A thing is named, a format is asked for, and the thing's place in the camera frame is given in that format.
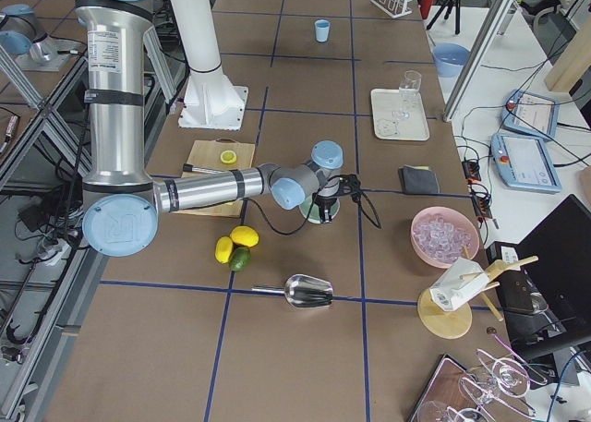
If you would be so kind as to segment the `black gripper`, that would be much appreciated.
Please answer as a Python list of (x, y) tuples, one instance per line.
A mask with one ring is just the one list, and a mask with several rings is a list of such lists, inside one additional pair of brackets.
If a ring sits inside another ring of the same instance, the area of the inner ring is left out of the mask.
[(314, 195), (316, 221), (323, 221), (325, 217), (326, 223), (332, 222), (332, 211), (337, 211), (340, 207), (337, 197), (339, 186), (339, 181), (330, 181), (319, 193)]

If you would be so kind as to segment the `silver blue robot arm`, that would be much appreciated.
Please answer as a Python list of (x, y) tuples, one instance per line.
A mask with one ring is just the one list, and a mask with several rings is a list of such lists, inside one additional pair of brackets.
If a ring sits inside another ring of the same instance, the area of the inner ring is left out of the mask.
[[(247, 89), (224, 74), (210, 0), (170, 0), (189, 68), (182, 127), (237, 130)], [(144, 38), (152, 0), (75, 0), (88, 33), (90, 172), (83, 179), (83, 234), (97, 251), (124, 257), (155, 237), (163, 212), (271, 194), (291, 210), (307, 204), (329, 221), (342, 148), (317, 143), (296, 168), (265, 163), (212, 175), (152, 179), (144, 163)]]

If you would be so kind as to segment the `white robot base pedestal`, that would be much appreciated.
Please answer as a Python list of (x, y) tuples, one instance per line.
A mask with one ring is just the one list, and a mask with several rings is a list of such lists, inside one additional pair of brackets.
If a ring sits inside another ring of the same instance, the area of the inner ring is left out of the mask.
[(179, 125), (240, 129), (248, 88), (233, 85), (223, 72), (210, 0), (170, 1), (189, 67)]

